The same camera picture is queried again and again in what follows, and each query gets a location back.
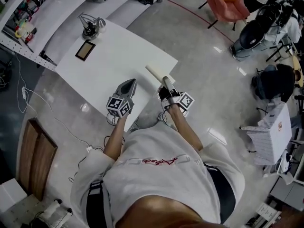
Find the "black and white marker cube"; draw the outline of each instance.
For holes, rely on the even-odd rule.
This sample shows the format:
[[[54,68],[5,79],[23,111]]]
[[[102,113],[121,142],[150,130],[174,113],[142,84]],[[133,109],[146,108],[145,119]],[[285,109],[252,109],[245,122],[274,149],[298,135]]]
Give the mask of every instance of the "black and white marker cube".
[[[122,98],[110,97],[106,106],[112,116],[123,117],[129,113],[131,107],[128,101],[124,102]]]
[[[194,99],[187,92],[185,92],[178,99],[177,103],[179,104],[180,108],[187,111],[194,103]]]

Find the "desk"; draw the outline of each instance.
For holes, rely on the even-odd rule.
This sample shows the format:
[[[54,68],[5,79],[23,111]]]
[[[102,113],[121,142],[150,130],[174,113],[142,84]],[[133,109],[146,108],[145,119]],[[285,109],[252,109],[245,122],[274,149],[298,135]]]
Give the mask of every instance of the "desk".
[[[255,164],[274,165],[291,139],[291,125],[287,104],[282,102],[271,110],[257,127],[241,127],[248,130],[256,149]]]
[[[56,72],[104,116],[108,114],[106,103],[117,87],[136,78],[135,105],[125,124],[127,131],[161,85],[145,66],[150,65],[169,75],[177,60],[108,20],[106,32],[92,41],[96,46],[85,62],[75,56],[83,42],[82,37],[77,39],[56,67]]]

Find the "white shelf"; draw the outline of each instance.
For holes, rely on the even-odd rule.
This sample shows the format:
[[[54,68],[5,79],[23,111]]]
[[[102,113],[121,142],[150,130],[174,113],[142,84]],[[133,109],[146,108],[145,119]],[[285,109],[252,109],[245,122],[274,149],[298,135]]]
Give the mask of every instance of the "white shelf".
[[[0,31],[23,0],[8,0],[0,14]]]
[[[137,0],[128,0],[119,7],[107,19],[123,28],[127,28],[132,24],[138,16],[145,12],[151,5],[143,5]]]
[[[94,17],[102,17],[106,19],[127,1],[128,0],[107,0],[106,2],[100,4],[87,1],[84,2],[56,30],[52,39],[47,45],[46,55],[50,57],[56,64],[59,63],[70,46],[82,33],[83,26],[80,20],[77,18],[77,16],[82,12]]]
[[[34,38],[28,46],[39,54],[51,36],[85,0],[46,0],[37,13],[32,16],[31,23],[37,28]]]

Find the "concrete floor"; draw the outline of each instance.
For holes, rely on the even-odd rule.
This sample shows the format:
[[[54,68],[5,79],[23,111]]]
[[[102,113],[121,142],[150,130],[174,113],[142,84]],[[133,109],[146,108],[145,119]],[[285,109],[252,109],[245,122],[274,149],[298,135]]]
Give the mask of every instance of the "concrete floor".
[[[40,79],[44,68],[37,68],[36,63],[25,57],[18,57],[22,64],[21,73],[24,80],[27,82],[27,87],[34,88]],[[18,109],[17,105],[19,62],[15,57],[8,55],[2,50],[0,50],[0,60],[3,62],[12,61],[12,78],[9,82],[9,88],[0,92],[0,149],[3,152],[3,156],[11,173],[14,175],[16,173],[16,156],[19,135],[24,118],[24,114]],[[19,98],[22,99],[22,92],[20,89],[21,87],[19,87]],[[23,101],[20,101],[19,105],[21,110],[26,107],[26,104]]]
[[[172,1],[208,21],[214,20],[207,5],[201,10],[197,9],[205,0]],[[265,106],[266,103],[254,98],[250,82],[256,68],[267,66],[267,55],[237,62],[228,47],[231,40],[238,38],[243,22],[237,23],[236,31],[232,31],[232,23],[216,24],[229,39],[214,28],[208,30],[207,26],[197,16],[165,0],[151,6],[128,29],[179,61],[171,72],[176,87],[187,91],[196,100],[187,116],[188,122],[204,145],[220,139],[242,170],[246,189],[233,215],[226,222],[231,228],[239,228],[265,200],[277,179],[276,176],[263,178],[262,168],[253,164],[254,154],[247,151],[247,148],[252,147],[250,139],[238,129],[240,125],[256,124],[261,118],[256,107]],[[111,133],[113,127],[107,124],[105,117],[89,104],[89,110],[82,111],[83,104],[87,102],[54,72],[44,71],[35,92],[52,105],[54,115],[73,134],[94,147],[103,145],[104,137]],[[72,183],[68,177],[73,177],[77,171],[78,162],[86,155],[86,146],[53,119],[49,107],[37,96],[32,96],[30,104],[38,112],[38,121],[58,145],[47,182],[47,198],[60,198],[69,206]],[[290,100],[288,104],[291,115],[295,114],[295,103]],[[153,107],[147,107],[142,116],[154,114],[154,111]],[[35,115],[29,109],[25,121]],[[210,132],[216,133],[218,139],[213,138],[214,134]],[[78,228],[83,227],[83,224],[72,217],[66,227]]]

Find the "wooden board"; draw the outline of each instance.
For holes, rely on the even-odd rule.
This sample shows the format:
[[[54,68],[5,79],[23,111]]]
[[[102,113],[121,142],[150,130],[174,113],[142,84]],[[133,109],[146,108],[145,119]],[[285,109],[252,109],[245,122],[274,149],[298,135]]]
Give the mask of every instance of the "wooden board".
[[[29,189],[39,201],[43,199],[48,173],[56,151],[55,143],[42,133],[34,151],[29,178]]]
[[[35,121],[28,121],[25,127],[19,162],[19,182],[25,191],[29,191],[29,173],[35,146],[39,140],[41,128]]]

